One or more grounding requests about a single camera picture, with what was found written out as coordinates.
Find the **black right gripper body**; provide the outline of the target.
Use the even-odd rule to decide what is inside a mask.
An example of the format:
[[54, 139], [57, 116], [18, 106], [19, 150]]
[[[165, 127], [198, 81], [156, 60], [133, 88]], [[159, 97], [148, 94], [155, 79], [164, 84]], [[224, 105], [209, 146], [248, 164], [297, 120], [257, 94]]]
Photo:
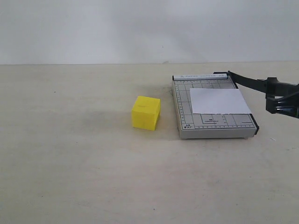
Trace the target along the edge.
[[293, 118], [299, 117], [299, 95], [290, 94], [280, 98], [266, 97], [266, 111]]

